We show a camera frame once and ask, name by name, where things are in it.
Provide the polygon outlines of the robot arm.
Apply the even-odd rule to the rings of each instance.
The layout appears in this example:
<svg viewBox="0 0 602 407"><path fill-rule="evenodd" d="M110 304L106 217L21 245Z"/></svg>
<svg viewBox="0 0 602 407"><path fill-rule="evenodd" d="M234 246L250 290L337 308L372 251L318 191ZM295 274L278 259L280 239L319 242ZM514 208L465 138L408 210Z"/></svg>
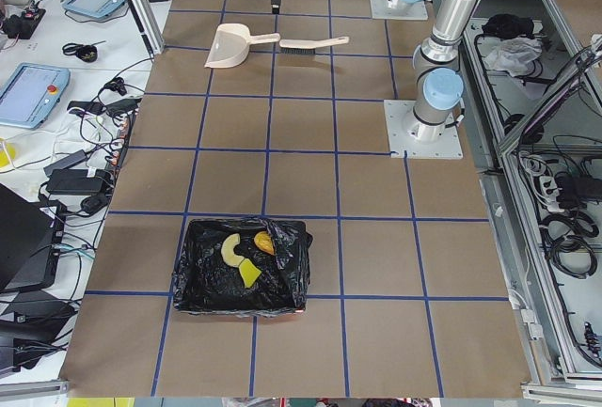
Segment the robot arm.
<svg viewBox="0 0 602 407"><path fill-rule="evenodd" d="M443 134L464 84L450 68L458 56L457 44L479 0L441 0L431 35L417 48L413 67L417 98L404 116L404 129L421 143L434 143Z"/></svg>

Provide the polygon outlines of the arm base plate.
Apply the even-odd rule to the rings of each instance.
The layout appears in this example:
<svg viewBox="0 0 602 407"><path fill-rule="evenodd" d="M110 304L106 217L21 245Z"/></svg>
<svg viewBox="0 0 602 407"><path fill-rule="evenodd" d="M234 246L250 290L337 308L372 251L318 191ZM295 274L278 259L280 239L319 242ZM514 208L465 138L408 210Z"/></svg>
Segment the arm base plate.
<svg viewBox="0 0 602 407"><path fill-rule="evenodd" d="M370 0L373 19L426 21L425 0Z"/></svg>
<svg viewBox="0 0 602 407"><path fill-rule="evenodd" d="M414 115L412 100L384 100L391 158L461 160L464 156L456 120L449 110L443 124L431 126Z"/></svg>

